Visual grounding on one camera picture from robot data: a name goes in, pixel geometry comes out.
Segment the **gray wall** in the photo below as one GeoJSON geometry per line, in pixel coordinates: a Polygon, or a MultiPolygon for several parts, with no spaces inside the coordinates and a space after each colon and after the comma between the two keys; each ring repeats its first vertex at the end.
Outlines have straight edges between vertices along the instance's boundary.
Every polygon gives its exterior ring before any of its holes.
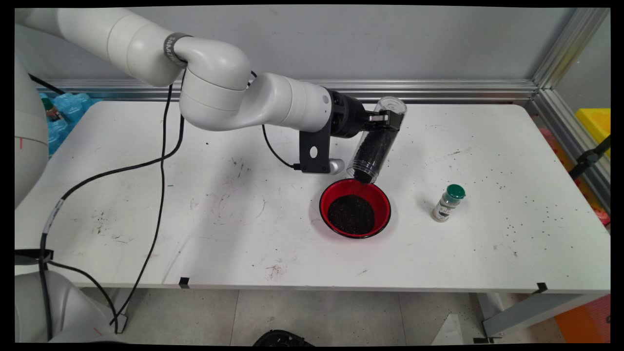
{"type": "Polygon", "coordinates": [[[582,108],[611,108],[611,13],[555,91],[574,113],[582,108]]]}
{"type": "MultiPolygon", "coordinates": [[[[569,8],[252,5],[132,7],[172,31],[243,49],[257,72],[296,79],[530,79],[569,8]]],[[[16,26],[16,53],[44,79],[128,79],[16,26]]]]}

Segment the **dark soil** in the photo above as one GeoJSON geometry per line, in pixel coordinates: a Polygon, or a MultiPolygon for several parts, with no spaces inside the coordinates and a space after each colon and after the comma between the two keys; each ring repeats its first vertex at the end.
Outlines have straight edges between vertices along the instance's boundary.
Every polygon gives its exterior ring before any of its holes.
{"type": "Polygon", "coordinates": [[[329,222],[349,234],[366,234],[375,225],[375,212],[368,201],[357,195],[338,197],[329,205],[329,222]]]}
{"type": "MultiPolygon", "coordinates": [[[[362,141],[362,144],[360,144],[353,159],[368,162],[372,165],[371,168],[374,169],[374,172],[378,174],[386,161],[386,157],[388,156],[388,152],[390,151],[396,136],[396,131],[389,131],[385,129],[380,131],[369,131],[362,141]]],[[[360,170],[355,170],[353,178],[367,184],[372,181],[372,177],[370,175],[360,170]]]]}

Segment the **yellow container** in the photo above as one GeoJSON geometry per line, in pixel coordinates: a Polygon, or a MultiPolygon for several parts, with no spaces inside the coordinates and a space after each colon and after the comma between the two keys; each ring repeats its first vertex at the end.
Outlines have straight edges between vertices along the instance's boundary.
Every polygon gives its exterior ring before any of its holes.
{"type": "MultiPolygon", "coordinates": [[[[611,134],[611,109],[580,109],[577,118],[592,135],[597,143],[601,143],[611,134]]],[[[611,158],[611,149],[607,150],[611,158]]]]}

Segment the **floor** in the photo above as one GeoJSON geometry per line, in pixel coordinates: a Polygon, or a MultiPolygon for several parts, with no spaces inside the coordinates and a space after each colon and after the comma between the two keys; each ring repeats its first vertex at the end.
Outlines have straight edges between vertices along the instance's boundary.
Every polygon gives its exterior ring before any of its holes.
{"type": "MultiPolygon", "coordinates": [[[[95,288],[82,290],[105,303],[95,288]]],[[[505,307],[523,295],[501,296],[505,307]]],[[[449,313],[465,344],[483,337],[475,294],[138,289],[122,338],[137,344],[251,346],[271,329],[315,346],[430,345],[449,313]]],[[[554,319],[496,344],[565,342],[554,319]]]]}

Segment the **red bowl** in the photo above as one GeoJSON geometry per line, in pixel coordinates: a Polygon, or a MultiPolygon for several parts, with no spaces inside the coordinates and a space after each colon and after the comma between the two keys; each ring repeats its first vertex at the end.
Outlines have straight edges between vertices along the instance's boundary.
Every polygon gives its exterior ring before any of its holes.
{"type": "Polygon", "coordinates": [[[327,226],[336,233],[354,239],[372,237],[382,231],[390,221],[390,201],[381,189],[374,184],[365,184],[355,179],[339,180],[325,189],[319,201],[321,217],[327,226]],[[338,197],[345,195],[357,195],[368,201],[375,212],[375,223],[373,229],[365,234],[349,234],[336,228],[329,222],[329,205],[338,197]]]}

